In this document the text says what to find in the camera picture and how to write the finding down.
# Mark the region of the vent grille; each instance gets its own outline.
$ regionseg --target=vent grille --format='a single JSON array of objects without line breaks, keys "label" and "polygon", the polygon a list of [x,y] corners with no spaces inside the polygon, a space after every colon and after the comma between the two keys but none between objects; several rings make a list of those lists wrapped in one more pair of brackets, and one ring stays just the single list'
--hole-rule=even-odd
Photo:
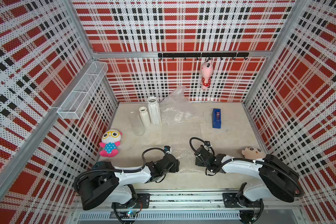
[{"label": "vent grille", "polygon": [[[80,220],[112,220],[112,212],[82,212]],[[238,210],[224,211],[141,211],[136,220],[222,220],[240,219]]]}]

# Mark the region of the blue polka dot outfit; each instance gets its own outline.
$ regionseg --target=blue polka dot outfit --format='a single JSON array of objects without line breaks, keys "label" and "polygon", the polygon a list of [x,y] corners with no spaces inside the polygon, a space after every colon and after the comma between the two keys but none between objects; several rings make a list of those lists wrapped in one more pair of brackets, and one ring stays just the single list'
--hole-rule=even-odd
[{"label": "blue polka dot outfit", "polygon": [[105,150],[107,153],[111,153],[114,149],[117,149],[117,146],[113,142],[109,142],[105,145]]}]

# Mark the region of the hanging plush toy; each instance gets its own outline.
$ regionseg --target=hanging plush toy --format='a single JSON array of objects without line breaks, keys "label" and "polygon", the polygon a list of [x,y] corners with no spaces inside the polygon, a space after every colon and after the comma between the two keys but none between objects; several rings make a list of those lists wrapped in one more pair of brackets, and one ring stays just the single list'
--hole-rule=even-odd
[{"label": "hanging plush toy", "polygon": [[200,68],[200,74],[202,75],[202,90],[210,87],[211,76],[213,75],[213,63],[212,60],[205,62]]},{"label": "hanging plush toy", "polygon": [[247,159],[263,159],[266,156],[266,154],[262,150],[253,147],[246,147],[242,151],[242,154],[244,158]]},{"label": "hanging plush toy", "polygon": [[110,129],[105,134],[103,134],[102,139],[99,143],[103,150],[99,152],[101,156],[104,157],[113,157],[118,154],[117,146],[121,144],[122,133],[115,130]]}]

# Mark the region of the wire mesh basket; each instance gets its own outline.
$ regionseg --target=wire mesh basket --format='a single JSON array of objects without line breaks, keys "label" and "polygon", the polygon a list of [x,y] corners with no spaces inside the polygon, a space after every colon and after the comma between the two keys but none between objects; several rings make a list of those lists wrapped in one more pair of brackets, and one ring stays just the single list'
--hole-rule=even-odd
[{"label": "wire mesh basket", "polygon": [[57,111],[63,119],[80,119],[82,117],[108,70],[106,62],[89,63],[91,63],[90,67]]}]

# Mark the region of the bubble wrap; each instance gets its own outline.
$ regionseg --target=bubble wrap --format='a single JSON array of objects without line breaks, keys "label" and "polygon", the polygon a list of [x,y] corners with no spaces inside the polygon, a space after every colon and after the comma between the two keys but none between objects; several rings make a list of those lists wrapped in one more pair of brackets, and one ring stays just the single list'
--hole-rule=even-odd
[{"label": "bubble wrap", "polygon": [[179,173],[204,172],[204,167],[195,165],[195,155],[189,146],[191,137],[202,138],[199,122],[184,122],[163,128],[162,142],[169,145],[172,155],[180,162]]},{"label": "bubble wrap", "polygon": [[185,86],[178,86],[159,104],[161,119],[168,125],[182,123],[197,113],[188,97],[184,96]]}]

